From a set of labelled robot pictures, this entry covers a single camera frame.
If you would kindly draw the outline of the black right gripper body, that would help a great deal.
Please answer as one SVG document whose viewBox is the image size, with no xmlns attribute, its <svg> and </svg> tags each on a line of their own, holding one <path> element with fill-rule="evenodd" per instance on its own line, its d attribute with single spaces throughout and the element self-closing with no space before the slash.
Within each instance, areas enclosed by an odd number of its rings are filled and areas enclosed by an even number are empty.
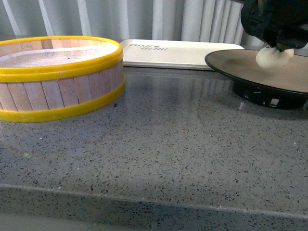
<svg viewBox="0 0 308 231">
<path fill-rule="evenodd" d="M 244 31 L 280 51 L 301 49 L 308 43 L 306 0 L 243 0 Z"/>
</svg>

